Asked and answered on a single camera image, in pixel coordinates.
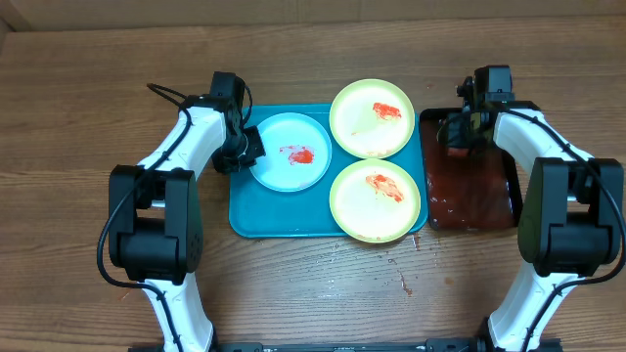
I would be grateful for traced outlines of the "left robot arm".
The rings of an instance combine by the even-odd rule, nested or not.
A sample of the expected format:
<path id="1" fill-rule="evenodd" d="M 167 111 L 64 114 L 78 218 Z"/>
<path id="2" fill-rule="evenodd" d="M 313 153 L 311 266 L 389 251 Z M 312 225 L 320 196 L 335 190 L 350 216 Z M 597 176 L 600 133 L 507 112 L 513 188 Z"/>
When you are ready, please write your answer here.
<path id="1" fill-rule="evenodd" d="M 229 174 L 261 156 L 258 134 L 246 126 L 243 99 L 241 92 L 171 97 L 173 129 L 138 164 L 118 165 L 110 175 L 98 270 L 110 285 L 146 294 L 163 351 L 214 347 L 196 278 L 203 242 L 198 179 L 209 164 Z"/>

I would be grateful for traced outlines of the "light blue plate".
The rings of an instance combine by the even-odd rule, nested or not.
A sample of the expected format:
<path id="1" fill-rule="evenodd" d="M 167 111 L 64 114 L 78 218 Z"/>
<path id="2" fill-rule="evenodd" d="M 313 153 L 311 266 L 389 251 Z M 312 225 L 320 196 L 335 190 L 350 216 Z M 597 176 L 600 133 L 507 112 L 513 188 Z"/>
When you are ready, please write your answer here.
<path id="1" fill-rule="evenodd" d="M 326 129 L 302 113 L 283 112 L 258 124 L 265 156 L 250 169 L 253 177 L 273 191 L 298 192 L 317 183 L 332 160 Z"/>

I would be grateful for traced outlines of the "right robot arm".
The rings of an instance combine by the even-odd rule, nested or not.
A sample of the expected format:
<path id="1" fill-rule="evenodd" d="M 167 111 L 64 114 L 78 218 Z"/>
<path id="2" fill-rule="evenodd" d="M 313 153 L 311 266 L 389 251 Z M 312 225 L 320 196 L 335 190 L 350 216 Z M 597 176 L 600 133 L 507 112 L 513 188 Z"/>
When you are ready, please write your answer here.
<path id="1" fill-rule="evenodd" d="M 492 351 L 540 351 L 542 332 L 565 298 L 625 266 L 623 166 L 576 148 L 530 107 L 488 104 L 450 114 L 436 139 L 453 148 L 490 143 L 529 175 L 517 225 L 522 262 L 486 321 L 486 344 Z"/>

